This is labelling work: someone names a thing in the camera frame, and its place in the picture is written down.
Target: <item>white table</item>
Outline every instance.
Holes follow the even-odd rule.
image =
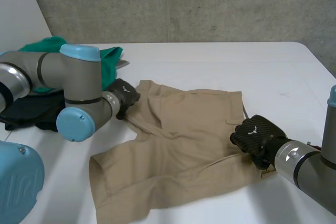
[[[96,45],[100,49],[112,44]],[[327,98],[336,79],[303,45],[294,42],[119,44],[130,65],[118,76],[136,86],[151,79],[182,90],[242,91],[249,115],[261,114],[287,135],[320,145]],[[111,120],[92,138],[70,143],[36,127],[8,141],[27,144],[43,158],[46,179],[24,224],[96,223],[89,186],[92,154],[135,138]],[[137,223],[336,223],[336,217],[281,176],[230,194],[164,210]]]

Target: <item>white wall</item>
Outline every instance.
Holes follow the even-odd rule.
[[[50,36],[36,0],[0,0],[0,52]]]

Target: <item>light blue joint cap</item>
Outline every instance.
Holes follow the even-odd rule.
[[[32,210],[45,179],[40,155],[31,147],[0,141],[0,223],[20,223]]]
[[[333,86],[330,90],[330,96],[328,99],[328,105],[332,107],[336,107],[336,85]]]
[[[96,132],[92,117],[76,107],[63,109],[57,116],[56,127],[58,132],[71,142],[82,142]]]
[[[100,53],[97,47],[90,47],[79,44],[64,44],[59,51],[61,54],[70,58],[84,61],[100,61]]]

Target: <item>gray robot arm segment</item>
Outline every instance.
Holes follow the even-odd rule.
[[[336,86],[331,89],[321,151],[289,141],[277,151],[275,168],[305,194],[336,215]]]
[[[101,91],[99,49],[63,45],[60,53],[9,51],[0,57],[0,111],[36,87],[63,89],[59,132],[80,142],[119,112],[120,101]]]

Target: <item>white logo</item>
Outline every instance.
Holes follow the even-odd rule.
[[[124,89],[125,92],[130,92],[129,90],[127,90],[127,89],[125,88],[125,86],[122,86],[122,88]]]
[[[248,134],[257,134],[257,126],[254,126],[254,131],[249,132]]]

